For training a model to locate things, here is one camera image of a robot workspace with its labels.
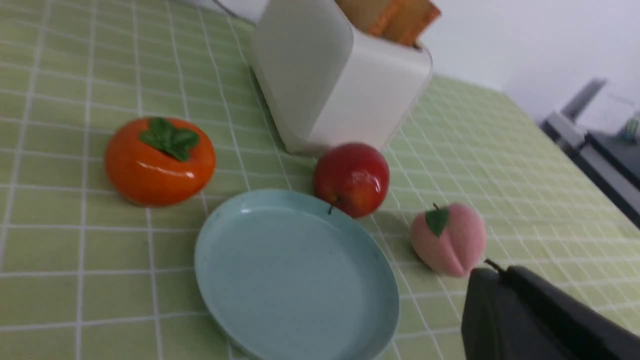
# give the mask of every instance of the plate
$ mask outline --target plate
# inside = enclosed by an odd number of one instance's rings
[[[397,326],[396,280],[347,214],[284,190],[238,195],[196,244],[204,302],[232,342],[263,360],[372,359]]]

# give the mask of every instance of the green checkered tablecloth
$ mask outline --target green checkered tablecloth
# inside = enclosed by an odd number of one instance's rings
[[[0,359],[243,359],[207,315],[196,232],[256,188],[309,192],[247,64],[252,27],[161,0],[0,0]],[[102,153],[140,115],[200,126],[206,189],[142,209]],[[384,150],[391,190],[361,224],[391,262],[401,318],[384,359],[463,359],[466,282],[419,262],[408,224],[432,203],[486,220],[486,255],[550,279],[640,332],[640,236],[504,94],[436,77]]]

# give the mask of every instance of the peach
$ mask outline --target peach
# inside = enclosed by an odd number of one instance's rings
[[[435,206],[415,217],[411,243],[434,271],[466,277],[484,254],[486,229],[480,215],[467,205]]]

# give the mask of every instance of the persimmon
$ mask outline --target persimmon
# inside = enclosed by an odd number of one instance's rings
[[[174,118],[141,118],[107,144],[104,166],[120,194],[140,206],[167,206],[199,192],[210,180],[216,153],[197,126]]]

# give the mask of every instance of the red apple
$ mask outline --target red apple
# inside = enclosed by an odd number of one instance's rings
[[[380,151],[346,143],[324,154],[314,172],[314,192],[354,218],[376,211],[389,189],[389,165]]]

